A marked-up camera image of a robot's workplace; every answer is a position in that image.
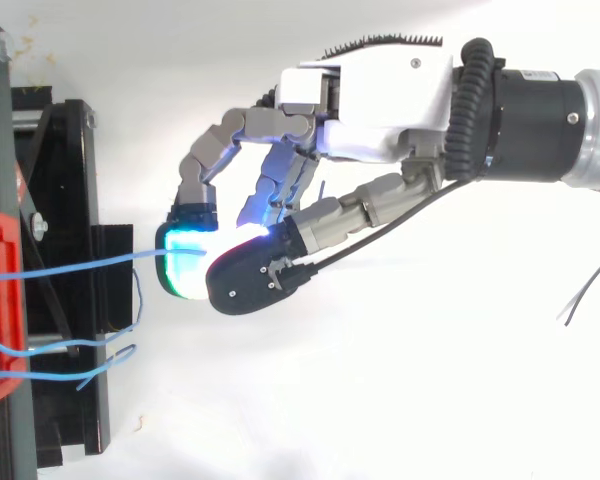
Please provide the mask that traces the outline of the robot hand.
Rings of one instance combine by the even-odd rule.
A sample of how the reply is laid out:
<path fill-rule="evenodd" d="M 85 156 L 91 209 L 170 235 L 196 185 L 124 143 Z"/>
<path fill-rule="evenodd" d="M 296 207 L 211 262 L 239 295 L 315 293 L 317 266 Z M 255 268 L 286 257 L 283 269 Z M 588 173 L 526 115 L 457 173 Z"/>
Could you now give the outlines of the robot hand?
<path fill-rule="evenodd" d="M 156 233 L 162 288 L 227 315 L 264 309 L 317 272 L 310 255 L 392 225 L 443 181 L 453 62 L 437 38 L 374 36 L 284 70 L 192 144 Z M 213 181 L 266 144 L 254 192 L 222 242 Z"/>

